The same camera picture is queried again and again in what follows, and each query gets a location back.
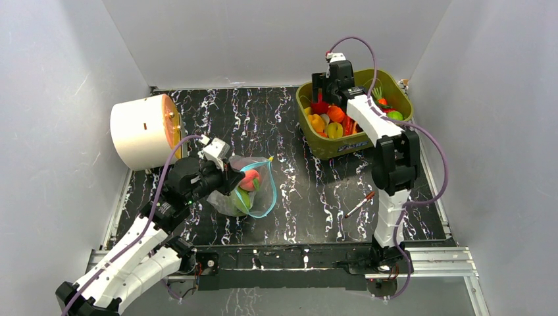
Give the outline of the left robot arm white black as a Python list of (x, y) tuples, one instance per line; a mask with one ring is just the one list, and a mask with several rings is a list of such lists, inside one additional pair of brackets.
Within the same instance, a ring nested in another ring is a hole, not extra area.
[(214, 192), (229, 194), (243, 180), (244, 172), (222, 162), (188, 157), (165, 165), (153, 201), (128, 232), (84, 276), (56, 289), (62, 315), (122, 315), (164, 277), (192, 272), (197, 263), (192, 246), (171, 234), (193, 203)]

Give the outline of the green toy leaf vegetable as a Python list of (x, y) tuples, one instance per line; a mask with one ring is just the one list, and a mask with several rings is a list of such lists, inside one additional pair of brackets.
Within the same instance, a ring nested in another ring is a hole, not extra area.
[(231, 193), (231, 198), (232, 198), (232, 202), (235, 206), (235, 208), (245, 214), (248, 215), (251, 208), (252, 208), (252, 201), (251, 201), (251, 196), (250, 196), (250, 192), (242, 189), (242, 188), (236, 188), (232, 193)]

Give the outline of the red toy apple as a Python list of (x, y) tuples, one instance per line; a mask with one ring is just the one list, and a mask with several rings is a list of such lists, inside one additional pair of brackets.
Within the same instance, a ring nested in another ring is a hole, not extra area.
[(312, 114), (326, 114), (330, 105), (324, 101), (318, 101), (316, 103), (311, 103)]

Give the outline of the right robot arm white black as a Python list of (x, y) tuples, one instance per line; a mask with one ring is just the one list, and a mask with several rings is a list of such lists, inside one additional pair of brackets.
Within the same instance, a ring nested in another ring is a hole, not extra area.
[(372, 179), (377, 188), (378, 222), (368, 255), (348, 259), (350, 268), (386, 273), (405, 257), (401, 222), (420, 171), (419, 137), (392, 122), (355, 83), (352, 64), (336, 54), (326, 72), (312, 75), (312, 97), (343, 107), (374, 142)]

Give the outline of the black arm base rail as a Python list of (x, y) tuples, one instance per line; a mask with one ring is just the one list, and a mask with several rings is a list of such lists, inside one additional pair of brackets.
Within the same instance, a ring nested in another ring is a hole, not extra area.
[(345, 288), (384, 295), (413, 273), (410, 254), (370, 242), (197, 246), (201, 289)]

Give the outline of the clear zip top bag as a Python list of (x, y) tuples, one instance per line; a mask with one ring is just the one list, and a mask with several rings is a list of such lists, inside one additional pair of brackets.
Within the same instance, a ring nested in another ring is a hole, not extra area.
[(277, 201), (277, 189), (272, 174), (273, 157), (242, 157), (233, 155), (231, 166), (244, 173), (244, 178), (229, 194), (213, 192), (207, 201), (219, 213), (231, 217), (267, 216)]

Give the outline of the pink toy peach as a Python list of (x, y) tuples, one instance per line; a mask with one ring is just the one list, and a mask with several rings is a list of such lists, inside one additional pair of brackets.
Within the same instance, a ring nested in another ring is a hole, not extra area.
[(245, 177), (239, 183), (239, 187), (247, 192), (259, 190), (261, 185), (261, 177), (257, 170), (249, 169), (245, 171)]

